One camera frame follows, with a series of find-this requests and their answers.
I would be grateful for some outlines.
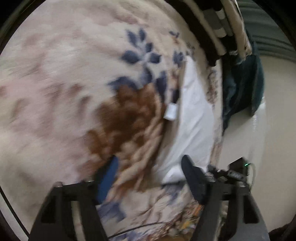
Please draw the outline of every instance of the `bed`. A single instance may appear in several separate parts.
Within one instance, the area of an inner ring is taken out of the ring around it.
[[[223,46],[213,43],[223,55]],[[0,56],[0,181],[25,229],[54,182],[87,179],[112,154],[120,159],[117,179],[97,207],[108,236],[158,223],[113,238],[155,240],[191,215],[198,203],[187,185],[163,187],[151,175],[168,125],[165,108],[182,98],[179,79],[189,57],[211,106],[208,161],[217,164],[221,61],[209,61],[170,4],[47,0],[24,20]]]

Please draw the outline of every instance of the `white sheet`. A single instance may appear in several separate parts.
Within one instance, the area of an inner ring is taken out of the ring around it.
[[[185,179],[180,161],[189,155],[205,172],[214,143],[214,115],[207,102],[194,61],[186,57],[184,74],[180,77],[181,98],[177,119],[166,129],[164,141],[154,167],[162,183]]]

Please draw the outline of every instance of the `blue flower pattern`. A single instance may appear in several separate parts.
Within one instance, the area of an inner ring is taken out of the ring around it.
[[[180,36],[179,32],[169,32],[175,39]],[[155,89],[158,91],[161,100],[164,102],[165,100],[165,91],[167,89],[167,72],[161,71],[158,78],[154,78],[154,75],[151,69],[148,67],[148,63],[159,64],[161,62],[161,55],[153,52],[153,43],[146,42],[147,34],[144,29],[140,28],[139,33],[135,34],[134,32],[127,30],[127,36],[129,43],[136,48],[137,51],[134,50],[126,50],[121,56],[121,60],[125,61],[127,64],[134,65],[136,63],[141,63],[142,72],[139,76],[139,82],[133,80],[128,76],[118,77],[116,80],[111,81],[108,85],[112,88],[113,91],[117,92],[122,85],[127,85],[133,90],[138,90],[142,86],[149,83],[154,83]],[[194,47],[187,43],[188,50],[186,51],[186,55],[193,56],[194,55]],[[172,56],[172,61],[177,68],[180,68],[182,62],[184,61],[184,54],[181,51],[174,51]],[[175,103],[179,98],[179,89],[173,90],[173,102]],[[168,201],[168,205],[173,205],[176,201],[179,192],[183,189],[184,182],[180,182],[174,185],[165,185],[163,188],[167,195],[170,196],[170,200]],[[120,209],[120,203],[118,202],[107,202],[102,204],[98,208],[98,214],[102,220],[117,218],[117,221],[126,218],[126,214]],[[112,241],[122,241],[127,238],[128,241],[138,241],[145,237],[147,234],[145,232],[136,232],[130,231],[125,234],[119,235],[117,237],[112,238]]]
[[[165,91],[167,88],[166,71],[162,71],[158,78],[154,78],[154,75],[148,66],[148,63],[159,64],[161,62],[161,55],[153,52],[152,42],[146,42],[147,34],[143,28],[140,28],[138,34],[130,30],[127,30],[126,32],[129,43],[136,48],[136,51],[126,50],[121,56],[121,60],[130,65],[134,65],[138,62],[141,63],[142,72],[139,76],[139,82],[128,76],[121,76],[116,80],[109,82],[108,85],[113,91],[117,92],[122,85],[127,85],[134,90],[138,90],[142,86],[153,82],[161,100],[164,102]]]
[[[97,211],[102,220],[116,217],[117,222],[120,222],[126,218],[126,214],[120,209],[118,202],[103,203]]]

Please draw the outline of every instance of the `floral blanket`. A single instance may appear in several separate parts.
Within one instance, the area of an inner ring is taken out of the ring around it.
[[[52,184],[79,182],[111,155],[116,181],[97,207],[115,240],[167,233],[192,196],[149,172],[165,107],[176,101],[185,55],[196,62],[221,147],[221,66],[210,67],[182,17],[163,0],[47,0],[0,56],[0,181],[28,230]]]

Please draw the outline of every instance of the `black cable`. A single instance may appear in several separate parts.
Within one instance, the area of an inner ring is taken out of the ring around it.
[[[251,183],[251,185],[250,185],[250,190],[252,190],[252,187],[253,187],[254,184],[255,184],[256,167],[255,167],[255,164],[252,163],[252,162],[248,163],[248,165],[251,166],[251,167],[252,167],[252,170],[253,170],[253,172],[252,172],[252,183]]]
[[[158,222],[158,223],[148,223],[148,224],[143,224],[143,225],[140,225],[140,226],[134,227],[134,228],[132,228],[132,229],[128,229],[128,230],[122,231],[122,232],[120,232],[120,233],[117,233],[117,234],[111,235],[111,236],[108,237],[108,239],[114,238],[114,237],[119,236],[119,235],[121,235],[121,234],[125,234],[125,233],[127,233],[127,232],[129,232],[129,231],[133,231],[133,230],[135,230],[135,229],[139,229],[139,228],[142,228],[142,227],[145,227],[145,226],[150,226],[150,225],[161,224],[161,223],[166,223],[166,222]]]
[[[2,190],[2,187],[0,186],[0,194],[3,197],[7,207],[9,208],[9,210],[11,211],[12,215],[15,217],[15,220],[17,221],[17,223],[19,224],[19,226],[22,228],[22,230],[24,231],[24,233],[27,235],[27,237],[29,237],[29,232],[26,230],[25,226],[23,225],[22,221],[19,219],[19,217],[17,216],[17,214],[15,213],[13,207],[11,206],[10,202],[8,201],[5,193]]]

